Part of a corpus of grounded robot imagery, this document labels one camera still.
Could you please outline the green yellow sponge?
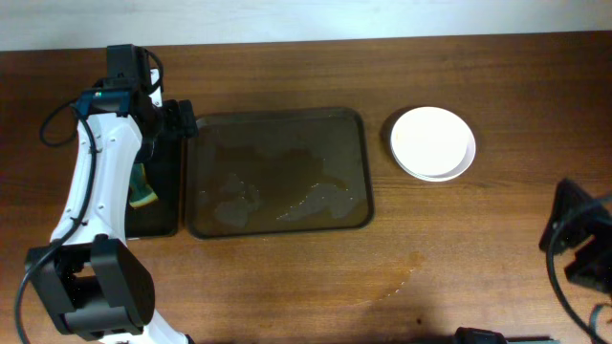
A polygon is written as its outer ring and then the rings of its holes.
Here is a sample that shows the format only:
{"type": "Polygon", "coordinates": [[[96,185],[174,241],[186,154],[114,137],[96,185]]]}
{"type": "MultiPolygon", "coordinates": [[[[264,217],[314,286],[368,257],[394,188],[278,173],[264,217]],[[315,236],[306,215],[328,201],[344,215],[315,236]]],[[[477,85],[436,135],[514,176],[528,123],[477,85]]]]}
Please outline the green yellow sponge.
{"type": "Polygon", "coordinates": [[[128,203],[133,208],[153,204],[159,200],[158,195],[149,184],[143,163],[132,166],[129,180],[128,203]]]}

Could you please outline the white plate top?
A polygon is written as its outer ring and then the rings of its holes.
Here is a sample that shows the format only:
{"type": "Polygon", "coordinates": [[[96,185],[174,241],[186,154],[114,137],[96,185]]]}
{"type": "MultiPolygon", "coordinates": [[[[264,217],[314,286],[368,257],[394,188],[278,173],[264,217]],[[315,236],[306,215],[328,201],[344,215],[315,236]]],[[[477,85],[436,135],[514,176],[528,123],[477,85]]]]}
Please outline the white plate top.
{"type": "Polygon", "coordinates": [[[431,106],[417,107],[395,120],[390,129],[389,144],[397,161],[397,155],[402,154],[413,140],[421,143],[464,140],[469,134],[473,134],[470,127],[451,111],[431,106]]]}

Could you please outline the pale blue plate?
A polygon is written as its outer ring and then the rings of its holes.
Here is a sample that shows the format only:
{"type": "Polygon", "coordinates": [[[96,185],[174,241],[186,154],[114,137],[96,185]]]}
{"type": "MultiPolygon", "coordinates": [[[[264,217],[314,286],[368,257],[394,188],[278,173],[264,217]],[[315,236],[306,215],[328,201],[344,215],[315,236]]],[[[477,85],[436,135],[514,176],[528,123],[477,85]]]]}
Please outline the pale blue plate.
{"type": "Polygon", "coordinates": [[[397,163],[412,177],[440,183],[455,179],[466,172],[475,155],[476,141],[474,135],[469,134],[464,140],[428,143],[413,140],[402,154],[397,155],[397,163]]]}

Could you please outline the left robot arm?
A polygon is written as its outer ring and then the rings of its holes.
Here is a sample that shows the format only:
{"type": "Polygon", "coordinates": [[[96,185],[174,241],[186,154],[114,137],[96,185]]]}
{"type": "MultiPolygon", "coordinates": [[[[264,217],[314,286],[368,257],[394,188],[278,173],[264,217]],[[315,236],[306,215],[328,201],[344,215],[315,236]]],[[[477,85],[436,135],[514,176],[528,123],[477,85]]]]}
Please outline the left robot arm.
{"type": "Polygon", "coordinates": [[[127,244],[177,231],[184,146],[198,134],[192,105],[163,99],[164,66],[146,48],[110,46],[106,62],[106,77],[67,103],[78,143],[70,192],[49,244],[28,251],[22,286],[64,335],[187,343],[127,244]]]}

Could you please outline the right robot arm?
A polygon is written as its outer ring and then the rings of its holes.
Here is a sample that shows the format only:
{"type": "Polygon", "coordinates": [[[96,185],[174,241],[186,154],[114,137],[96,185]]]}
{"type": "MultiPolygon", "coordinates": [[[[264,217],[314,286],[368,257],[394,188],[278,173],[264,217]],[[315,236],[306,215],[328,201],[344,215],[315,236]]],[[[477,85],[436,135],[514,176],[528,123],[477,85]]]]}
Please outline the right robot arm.
{"type": "Polygon", "coordinates": [[[571,306],[558,281],[555,257],[572,249],[574,260],[564,268],[568,282],[600,293],[611,294],[611,195],[594,198],[570,179],[556,187],[548,223],[538,247],[545,254],[549,283],[572,321],[593,343],[605,339],[598,333],[599,316],[610,303],[599,303],[584,321],[571,306]]]}

